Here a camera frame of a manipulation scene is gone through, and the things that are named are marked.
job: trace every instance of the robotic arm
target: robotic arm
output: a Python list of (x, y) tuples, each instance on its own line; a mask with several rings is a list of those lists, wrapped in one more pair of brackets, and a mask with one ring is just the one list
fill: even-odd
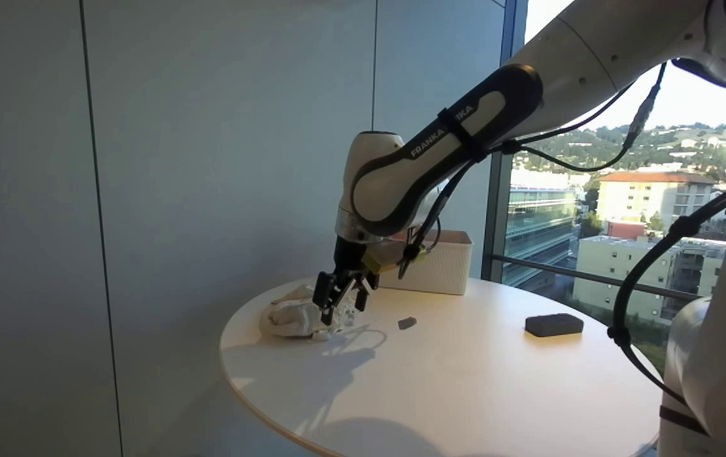
[[(662, 60), (726, 87), (726, 0), (575, 0), (410, 142), (394, 132), (358, 134), (344, 177), (336, 271), (322, 271), (313, 295), (322, 322), (332, 322), (350, 289), (365, 307), (377, 288), (365, 253), (403, 231), (431, 189), (524, 134), (586, 114)], [(410, 244), (401, 267), (413, 256)], [(714, 425), (705, 412), (690, 415)]]

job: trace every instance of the gray wall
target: gray wall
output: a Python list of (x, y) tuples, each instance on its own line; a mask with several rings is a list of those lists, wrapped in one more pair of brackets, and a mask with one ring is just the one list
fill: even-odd
[[(80, 10), (7, 12), (0, 434), (20, 436), (7, 449), (116, 454), (116, 388), (124, 454), (299, 454), (232, 398), (222, 328), (257, 293), (331, 267), (350, 137), (368, 128), (410, 137), (488, 77), (502, 10), (491, 0), (86, 0), (104, 233)], [(485, 195), (481, 167), (444, 213), (477, 246)], [(48, 426), (20, 425), (39, 415)]]

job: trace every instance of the sky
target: sky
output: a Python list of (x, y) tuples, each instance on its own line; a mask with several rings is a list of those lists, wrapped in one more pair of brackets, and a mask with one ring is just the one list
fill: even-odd
[[(537, 35), (558, 10), (572, 0), (528, 0), (526, 35)], [(641, 77), (641, 81), (597, 123), (595, 128), (630, 124), (641, 101), (656, 81), (656, 71)], [(657, 124), (726, 124), (726, 90), (718, 90), (698, 77), (690, 77), (675, 66), (667, 66), (657, 104), (647, 128)]]

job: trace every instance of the cardboard box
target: cardboard box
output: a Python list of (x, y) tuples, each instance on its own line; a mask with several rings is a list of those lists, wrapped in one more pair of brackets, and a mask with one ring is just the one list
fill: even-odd
[(396, 270), (380, 275), (383, 289), (417, 289), (440, 295), (464, 295), (471, 276), (471, 236), (464, 231), (443, 231), (431, 253), (420, 256), (403, 279)]

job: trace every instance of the white table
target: white table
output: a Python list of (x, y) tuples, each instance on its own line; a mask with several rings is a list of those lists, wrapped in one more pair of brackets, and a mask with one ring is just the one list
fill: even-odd
[(657, 434), (661, 393), (586, 314), (582, 335), (534, 337), (528, 314), (568, 307), (473, 279), (464, 297), (379, 289), (365, 328), (336, 342), (260, 335), (247, 302), (224, 328), (232, 388), (320, 454), (624, 457)]

